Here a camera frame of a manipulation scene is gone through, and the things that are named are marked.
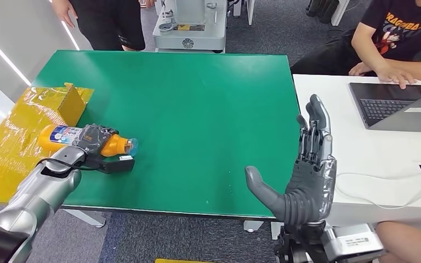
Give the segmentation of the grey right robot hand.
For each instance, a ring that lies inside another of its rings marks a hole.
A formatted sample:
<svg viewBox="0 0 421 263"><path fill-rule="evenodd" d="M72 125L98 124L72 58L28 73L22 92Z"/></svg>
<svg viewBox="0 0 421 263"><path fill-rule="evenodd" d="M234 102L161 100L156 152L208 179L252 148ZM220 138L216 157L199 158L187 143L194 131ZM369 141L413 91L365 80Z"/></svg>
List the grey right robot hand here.
<svg viewBox="0 0 421 263"><path fill-rule="evenodd" d="M254 166L244 169L251 193L287 226L320 222L329 216L334 199L337 160L328 111L313 94L305 106L309 120L297 116L300 126L298 155L283 194L266 184Z"/></svg>

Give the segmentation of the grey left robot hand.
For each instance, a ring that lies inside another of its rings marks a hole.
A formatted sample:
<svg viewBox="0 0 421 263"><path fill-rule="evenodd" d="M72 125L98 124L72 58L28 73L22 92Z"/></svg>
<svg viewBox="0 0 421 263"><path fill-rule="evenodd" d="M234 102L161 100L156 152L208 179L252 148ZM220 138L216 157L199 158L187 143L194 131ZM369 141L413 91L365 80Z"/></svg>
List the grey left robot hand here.
<svg viewBox="0 0 421 263"><path fill-rule="evenodd" d="M74 138L72 146L83 150L87 155L101 155L101 150L107 141L118 135L117 129L98 124L87 124Z"/></svg>

